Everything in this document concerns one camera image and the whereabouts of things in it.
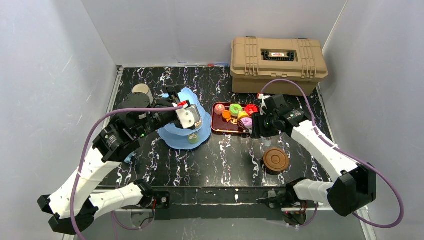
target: black metal bracket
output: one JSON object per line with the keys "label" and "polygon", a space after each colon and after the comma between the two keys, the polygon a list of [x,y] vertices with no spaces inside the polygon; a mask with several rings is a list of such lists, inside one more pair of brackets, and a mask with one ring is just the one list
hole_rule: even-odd
{"label": "black metal bracket", "polygon": [[178,93],[181,92],[181,86],[178,84],[175,85],[167,85],[164,87],[164,92],[169,94],[169,97],[175,102],[176,104],[180,103],[180,97],[178,97]]}
{"label": "black metal bracket", "polygon": [[171,194],[169,191],[155,191],[153,199],[156,200],[154,209],[169,209],[171,205]]}
{"label": "black metal bracket", "polygon": [[281,189],[279,191],[270,190],[268,191],[268,197],[259,198],[256,200],[258,204],[265,204],[270,209],[279,209],[287,206],[287,191],[285,189]]}
{"label": "black metal bracket", "polygon": [[[50,225],[51,230],[55,233],[75,235],[77,234],[72,226],[71,218],[60,219],[60,215],[53,213],[52,209],[49,206],[50,195],[42,195],[38,198],[37,203],[41,211],[53,215],[48,224]],[[82,232],[86,230],[94,222],[94,214],[99,210],[98,207],[94,207],[90,200],[86,200],[82,205],[79,214],[75,216],[76,225],[79,230]]]}
{"label": "black metal bracket", "polygon": [[144,179],[135,180],[134,184],[140,188],[141,194],[143,194],[143,196],[151,197],[153,195],[154,191],[152,186],[150,186],[150,184],[148,184]]}
{"label": "black metal bracket", "polygon": [[276,94],[264,100],[266,107],[259,112],[252,114],[253,129],[251,138],[272,137],[280,134],[280,131],[292,136],[293,128],[299,124],[311,120],[308,112],[301,108],[293,109],[289,107],[282,94]]}
{"label": "black metal bracket", "polygon": [[376,200],[377,174],[361,164],[342,174],[327,190],[327,197],[334,211],[346,217]]}
{"label": "black metal bracket", "polygon": [[292,203],[297,203],[297,202],[299,202],[299,198],[298,198],[298,196],[296,195],[296,192],[295,192],[295,185],[296,184],[298,184],[299,182],[301,182],[301,181],[303,181],[303,180],[305,180],[305,179],[307,179],[306,177],[299,177],[298,179],[296,179],[296,180],[294,180],[294,181],[291,181],[291,182],[289,182],[289,183],[287,183],[286,185],[285,185],[285,189],[287,190],[287,192],[290,194],[290,196],[292,197],[291,199],[290,199],[290,201],[292,202]]}

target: brown round lid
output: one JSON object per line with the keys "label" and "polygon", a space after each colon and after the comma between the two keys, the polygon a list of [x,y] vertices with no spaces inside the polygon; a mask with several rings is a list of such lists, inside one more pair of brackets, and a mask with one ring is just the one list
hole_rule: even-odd
{"label": "brown round lid", "polygon": [[289,157],[283,150],[273,147],[263,155],[263,163],[271,171],[282,172],[289,166]]}

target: black marble table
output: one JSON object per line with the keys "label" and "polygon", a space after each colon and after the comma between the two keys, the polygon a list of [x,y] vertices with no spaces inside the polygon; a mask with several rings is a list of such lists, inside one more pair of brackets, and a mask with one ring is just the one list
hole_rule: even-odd
{"label": "black marble table", "polygon": [[[163,94],[164,85],[188,87],[209,113],[216,102],[259,104],[255,94],[232,92],[229,67],[153,67],[124,69],[114,108],[140,83],[150,86],[155,98]],[[318,93],[314,91],[308,100],[318,127],[330,137]],[[307,108],[303,97],[286,96],[286,101],[296,108]],[[300,177],[329,181],[322,166],[285,133],[272,137],[270,146],[247,135],[213,131],[209,140],[194,150],[172,149],[157,132],[141,144],[131,164],[123,163],[112,171],[101,186],[113,188],[118,182],[122,187],[137,179],[145,179],[153,187],[200,188],[279,187]],[[283,149],[290,159],[289,168],[279,175],[266,174],[261,166],[264,152],[272,147]]]}

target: orange toy food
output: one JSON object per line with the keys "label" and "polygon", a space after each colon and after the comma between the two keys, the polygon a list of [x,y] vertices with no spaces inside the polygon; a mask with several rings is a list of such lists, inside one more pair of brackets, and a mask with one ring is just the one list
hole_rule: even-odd
{"label": "orange toy food", "polygon": [[230,113],[230,111],[228,111],[228,110],[225,110],[223,113],[222,113],[222,117],[227,121],[227,122],[229,122],[230,120],[231,120],[231,113]]}

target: wire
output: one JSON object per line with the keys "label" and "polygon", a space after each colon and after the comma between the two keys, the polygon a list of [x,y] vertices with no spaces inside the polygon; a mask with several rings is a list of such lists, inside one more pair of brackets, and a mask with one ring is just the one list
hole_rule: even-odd
{"label": "wire", "polygon": [[305,201],[305,209],[303,210],[302,214],[306,213],[306,210],[308,209],[308,202]]}
{"label": "wire", "polygon": [[153,214],[153,216],[155,216],[156,201],[157,199],[154,200],[153,207],[151,208],[151,213]]}
{"label": "wire", "polygon": [[290,213],[285,213],[285,212],[283,212],[282,214],[286,214],[287,216],[286,216],[286,218],[288,218],[288,219],[290,219],[290,220],[294,220],[294,222],[296,222],[297,224],[299,224],[299,225],[302,225],[302,223],[300,223],[296,218],[295,218],[295,216],[293,216],[293,215],[291,215]]}
{"label": "wire", "polygon": [[[327,144],[328,146],[330,146],[330,147],[333,148],[334,145],[331,142],[327,141],[323,136],[319,135],[319,131],[318,131],[318,128],[317,128],[317,124],[315,123],[315,116],[314,116],[314,113],[312,112],[311,105],[309,104],[309,101],[308,101],[308,98],[306,97],[305,92],[302,90],[302,88],[299,85],[297,85],[293,81],[290,81],[290,80],[287,80],[287,79],[275,79],[275,80],[272,80],[272,81],[268,82],[262,88],[262,90],[260,91],[260,93],[263,93],[264,90],[270,84],[275,83],[275,82],[286,82],[286,83],[290,83],[290,84],[293,84],[294,86],[296,86],[297,89],[299,89],[299,91],[302,93],[302,95],[303,95],[303,97],[304,97],[304,99],[306,101],[306,106],[307,106],[307,109],[309,110],[310,116],[312,118],[312,121],[311,122],[312,122],[312,126],[314,127],[315,133],[318,135],[318,138],[319,139],[321,139],[325,144]],[[387,185],[391,188],[391,190],[393,191],[394,195],[397,198],[397,201],[399,202],[399,208],[400,208],[400,210],[399,210],[399,217],[397,217],[396,221],[394,221],[391,224],[377,224],[377,223],[373,223],[373,222],[370,222],[370,221],[368,221],[368,220],[366,220],[366,219],[358,216],[355,212],[353,212],[352,214],[355,217],[357,217],[359,220],[361,220],[362,222],[364,222],[366,224],[369,224],[369,225],[371,225],[373,227],[376,227],[376,228],[390,229],[390,228],[393,228],[393,227],[396,227],[397,225],[399,225],[402,222],[402,220],[404,219],[405,207],[404,207],[404,201],[402,200],[401,194],[395,188],[395,186],[393,185],[393,183],[386,176],[384,176],[383,173],[381,173],[379,170],[377,170],[375,167],[371,166],[370,164],[366,163],[365,161],[363,161],[363,160],[361,160],[361,159],[359,159],[359,158],[357,158],[357,157],[355,157],[355,156],[353,156],[353,155],[351,155],[351,154],[349,154],[347,152],[342,151],[338,147],[334,147],[334,150],[337,151],[337,152],[339,152],[340,154],[345,155],[348,158],[351,158],[351,159],[357,161],[358,163],[364,165],[365,167],[371,169],[373,172],[375,172],[377,175],[379,175],[387,183]]]}
{"label": "wire", "polygon": [[312,217],[309,219],[309,221],[305,222],[305,224],[299,225],[299,228],[303,228],[308,226],[310,223],[312,223],[312,221],[315,219],[315,216],[317,216],[317,212],[318,212],[318,202],[315,203],[315,211],[313,211],[313,215]]}
{"label": "wire", "polygon": [[[87,154],[87,148],[89,147],[90,140],[91,140],[91,137],[93,136],[94,131],[100,125],[100,123],[102,123],[105,119],[109,118],[112,115],[121,114],[121,113],[129,113],[129,112],[168,112],[168,111],[179,110],[179,109],[182,109],[182,108],[183,108],[183,106],[165,107],[165,108],[123,108],[123,109],[111,111],[111,112],[107,113],[106,115],[102,116],[93,125],[90,132],[88,133],[87,139],[85,140],[84,148],[82,149],[81,159],[79,160],[78,172],[81,173],[82,170],[83,170],[84,159],[85,159],[86,154]],[[77,192],[77,186],[78,186],[79,181],[80,181],[80,175],[76,174],[75,182],[73,183],[72,192],[70,194],[70,209],[69,209],[70,210],[70,221],[72,222],[72,227],[75,230],[75,233],[78,235],[78,237],[81,240],[86,240],[86,238],[83,236],[80,229],[78,228],[77,220],[75,219],[75,212],[74,212],[75,211],[75,206],[74,206],[75,194]]]}
{"label": "wire", "polygon": [[300,214],[302,212],[302,209],[304,209],[304,201],[300,204],[300,209],[299,211],[296,211],[295,214]]}
{"label": "wire", "polygon": [[112,216],[112,226],[113,226],[113,233],[115,234],[115,240],[118,240],[117,221],[115,221],[114,219],[114,211],[111,211],[110,215]]}
{"label": "wire", "polygon": [[141,226],[143,226],[143,224],[145,223],[145,221],[146,221],[146,220],[148,220],[148,219],[154,219],[154,218],[155,218],[154,216],[151,216],[151,217],[145,218],[145,219],[141,222],[140,227],[141,227]]}
{"label": "wire", "polygon": [[151,201],[150,201],[150,203],[147,206],[142,206],[142,205],[140,205],[140,206],[141,206],[142,209],[146,209],[146,208],[152,206],[154,202],[155,201],[153,201],[153,198],[152,198]]}
{"label": "wire", "polygon": [[126,230],[130,230],[130,231],[136,231],[136,230],[140,230],[142,229],[141,226],[140,227],[129,227],[129,226],[125,226],[124,224],[122,224],[117,217],[117,214],[115,213],[115,211],[110,212],[110,214],[112,215],[112,222],[117,223],[121,228],[126,229]]}

